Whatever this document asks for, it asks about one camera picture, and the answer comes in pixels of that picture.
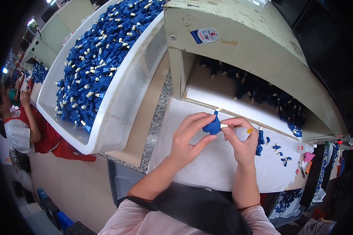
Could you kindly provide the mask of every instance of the hand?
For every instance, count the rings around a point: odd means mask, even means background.
[[[196,145],[189,144],[194,135],[207,124],[211,123],[216,115],[199,112],[188,115],[173,134],[170,158],[173,158],[181,168],[193,162],[202,150],[216,135],[206,135]]]
[[[30,94],[31,94],[31,89],[22,91],[19,96],[19,101],[21,101],[21,105],[24,108],[30,107]]]
[[[329,223],[333,223],[334,221],[333,221],[333,220],[325,220],[325,219],[323,219],[323,218],[319,218],[319,219],[318,219],[318,222],[322,222],[322,223],[329,224]]]
[[[17,79],[17,80],[16,80],[16,85],[14,86],[14,88],[15,88],[16,90],[18,90],[18,86],[19,86],[19,80]]]
[[[223,127],[221,130],[224,133],[225,140],[229,140],[234,148],[234,158],[238,162],[238,166],[254,166],[259,132],[242,117],[229,118],[222,120],[221,123],[229,126]],[[253,128],[254,131],[250,133],[245,142],[241,142],[232,130],[235,127]]]

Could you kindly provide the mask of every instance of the white shirt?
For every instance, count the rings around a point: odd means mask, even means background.
[[[261,206],[252,206],[242,213],[252,232],[258,234],[280,233],[265,216]],[[161,211],[149,211],[130,200],[124,200],[114,215],[107,221],[98,235],[206,235],[199,229],[188,226]]]
[[[19,117],[21,111],[14,111],[13,117]],[[20,153],[35,153],[34,144],[30,143],[30,127],[19,119],[12,119],[4,124],[9,144]]]

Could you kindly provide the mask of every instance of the pink cloth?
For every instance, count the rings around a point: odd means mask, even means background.
[[[261,206],[252,206],[242,212],[255,235],[278,234],[265,216]],[[124,200],[114,215],[107,221],[98,235],[205,235],[203,231],[190,227],[160,212],[148,211],[130,200]]]
[[[315,154],[310,153],[310,152],[306,152],[305,153],[305,158],[303,159],[304,162],[309,162],[311,161],[311,159],[315,157]]]

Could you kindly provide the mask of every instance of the glue bottle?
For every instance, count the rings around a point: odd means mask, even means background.
[[[233,131],[235,132],[235,134],[237,135],[237,138],[241,141],[241,142],[245,142],[246,139],[248,138],[249,134],[251,132],[254,131],[254,129],[247,129],[244,127],[235,127],[233,128]]]
[[[308,143],[299,143],[297,146],[297,153],[314,153],[314,148],[316,147],[316,144],[314,144],[314,146],[310,146]]]

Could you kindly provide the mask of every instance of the granite countertop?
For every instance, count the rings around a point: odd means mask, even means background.
[[[106,157],[107,159],[113,162],[116,162],[120,165],[128,167],[132,170],[146,174],[155,143],[157,142],[158,135],[160,134],[162,121],[165,116],[166,108],[169,103],[172,91],[173,91],[173,85],[171,80],[171,72],[169,70],[169,74],[167,74],[166,81],[162,87],[161,95],[160,95],[160,98],[158,99],[157,107],[153,115],[151,127],[149,129],[148,137],[145,143],[143,156],[141,157],[140,167],[136,167],[132,164],[119,160],[106,153],[99,153],[99,155]]]

